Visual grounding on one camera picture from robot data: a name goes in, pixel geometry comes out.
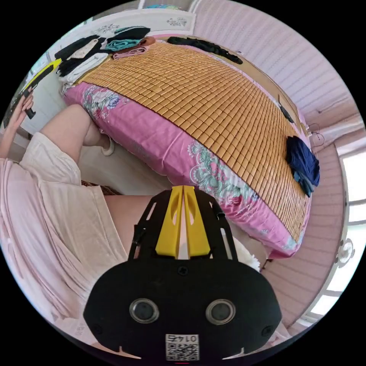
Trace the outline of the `person's left hand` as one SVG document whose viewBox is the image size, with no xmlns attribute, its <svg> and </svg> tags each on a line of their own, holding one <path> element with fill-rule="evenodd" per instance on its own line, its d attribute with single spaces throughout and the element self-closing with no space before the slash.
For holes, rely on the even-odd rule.
<svg viewBox="0 0 366 366">
<path fill-rule="evenodd" d="M 19 98 L 16 103 L 10 109 L 10 115 L 5 119 L 3 134 L 6 132 L 17 132 L 17 129 L 21 126 L 25 117 L 27 116 L 27 112 L 33 107 L 33 90 L 25 91 Z"/>
</svg>

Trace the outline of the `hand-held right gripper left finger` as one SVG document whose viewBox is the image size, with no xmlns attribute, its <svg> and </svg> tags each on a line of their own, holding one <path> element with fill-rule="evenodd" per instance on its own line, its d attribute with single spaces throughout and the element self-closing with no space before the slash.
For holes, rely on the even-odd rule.
<svg viewBox="0 0 366 366">
<path fill-rule="evenodd" d="M 181 234 L 183 186 L 170 191 L 165 217 L 155 247 L 159 256 L 178 256 Z"/>
</svg>

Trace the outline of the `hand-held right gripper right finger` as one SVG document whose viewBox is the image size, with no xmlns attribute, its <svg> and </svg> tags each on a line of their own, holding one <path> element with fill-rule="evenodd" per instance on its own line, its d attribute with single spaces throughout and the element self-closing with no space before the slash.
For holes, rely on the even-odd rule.
<svg viewBox="0 0 366 366">
<path fill-rule="evenodd" d="M 183 196 L 184 196 L 184 207 L 185 207 L 188 256 L 189 257 L 208 256 L 210 252 L 210 246 L 207 239 L 194 187 L 184 186 Z"/>
</svg>

